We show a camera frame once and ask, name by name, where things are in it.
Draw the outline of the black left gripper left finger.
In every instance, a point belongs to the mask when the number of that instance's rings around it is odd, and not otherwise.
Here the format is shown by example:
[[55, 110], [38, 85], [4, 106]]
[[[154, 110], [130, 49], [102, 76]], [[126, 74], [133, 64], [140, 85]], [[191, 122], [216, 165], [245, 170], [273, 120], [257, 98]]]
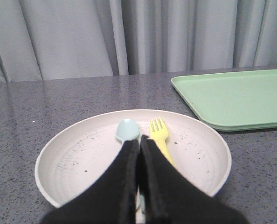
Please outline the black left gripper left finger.
[[48, 213], [43, 224], [133, 224], [137, 140], [125, 141], [107, 170], [79, 196]]

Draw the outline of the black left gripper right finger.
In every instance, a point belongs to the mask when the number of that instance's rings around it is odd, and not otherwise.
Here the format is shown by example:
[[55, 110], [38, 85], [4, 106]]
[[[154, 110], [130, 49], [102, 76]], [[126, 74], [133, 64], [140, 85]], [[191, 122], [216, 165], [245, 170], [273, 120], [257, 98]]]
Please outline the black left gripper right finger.
[[156, 143], [140, 141], [140, 191], [148, 224], [247, 224], [239, 211], [203, 193], [164, 157]]

